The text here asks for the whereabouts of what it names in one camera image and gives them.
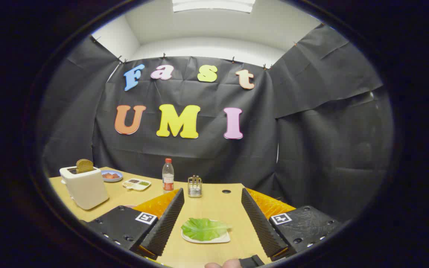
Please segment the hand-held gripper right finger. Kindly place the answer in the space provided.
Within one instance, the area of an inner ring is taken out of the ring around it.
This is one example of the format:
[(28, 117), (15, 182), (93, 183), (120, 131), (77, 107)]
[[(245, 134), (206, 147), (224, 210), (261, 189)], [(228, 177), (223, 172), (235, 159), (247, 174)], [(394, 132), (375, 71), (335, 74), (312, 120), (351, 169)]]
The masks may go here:
[(248, 188), (242, 190), (241, 203), (271, 261), (304, 251), (342, 224), (312, 206), (294, 208)]

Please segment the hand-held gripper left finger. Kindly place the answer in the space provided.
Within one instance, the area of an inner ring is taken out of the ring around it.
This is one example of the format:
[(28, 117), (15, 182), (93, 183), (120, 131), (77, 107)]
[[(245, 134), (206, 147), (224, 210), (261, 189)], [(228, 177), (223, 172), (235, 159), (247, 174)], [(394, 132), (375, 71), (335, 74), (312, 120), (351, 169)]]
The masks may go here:
[(175, 189), (131, 208), (119, 205), (84, 225), (116, 245), (156, 260), (162, 255), (184, 205), (184, 190)]

